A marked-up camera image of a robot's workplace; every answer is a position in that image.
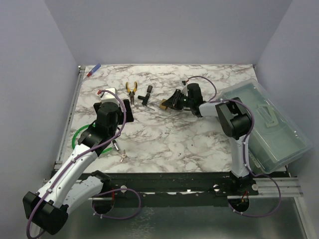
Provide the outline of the brass padlock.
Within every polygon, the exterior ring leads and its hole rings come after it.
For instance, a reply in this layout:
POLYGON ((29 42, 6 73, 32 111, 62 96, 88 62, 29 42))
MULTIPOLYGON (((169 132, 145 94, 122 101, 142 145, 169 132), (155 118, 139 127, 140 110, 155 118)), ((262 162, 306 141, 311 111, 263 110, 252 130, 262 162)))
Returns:
POLYGON ((162 99, 161 101, 154 102, 154 103, 148 102, 146 107, 153 111, 156 111, 158 109, 166 111, 168 107, 163 105, 163 103, 165 102, 166 102, 166 99, 162 99))

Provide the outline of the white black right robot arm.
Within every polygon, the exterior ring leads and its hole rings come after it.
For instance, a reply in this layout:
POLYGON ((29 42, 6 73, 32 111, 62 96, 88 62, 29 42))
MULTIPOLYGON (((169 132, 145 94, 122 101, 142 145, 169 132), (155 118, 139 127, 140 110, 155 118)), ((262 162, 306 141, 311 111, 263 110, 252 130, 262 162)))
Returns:
POLYGON ((217 117, 224 134, 230 138, 232 165, 229 189, 235 195, 247 190, 251 181, 248 156, 248 141, 254 127, 251 111, 236 97, 229 100, 206 102, 197 83, 177 89, 167 100, 161 102, 164 108, 189 109, 198 118, 217 117))

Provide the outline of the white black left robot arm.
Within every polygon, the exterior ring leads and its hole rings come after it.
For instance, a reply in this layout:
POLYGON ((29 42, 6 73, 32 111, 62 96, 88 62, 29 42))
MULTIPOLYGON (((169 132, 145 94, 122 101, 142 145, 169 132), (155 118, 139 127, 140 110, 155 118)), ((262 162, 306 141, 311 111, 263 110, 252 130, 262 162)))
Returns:
POLYGON ((80 184, 76 181, 134 118, 129 100, 95 103, 94 109, 95 122, 82 133, 67 161, 36 193, 27 192, 24 196, 27 238, 58 233, 69 215, 90 197, 110 193, 111 185, 102 172, 94 173, 80 184))

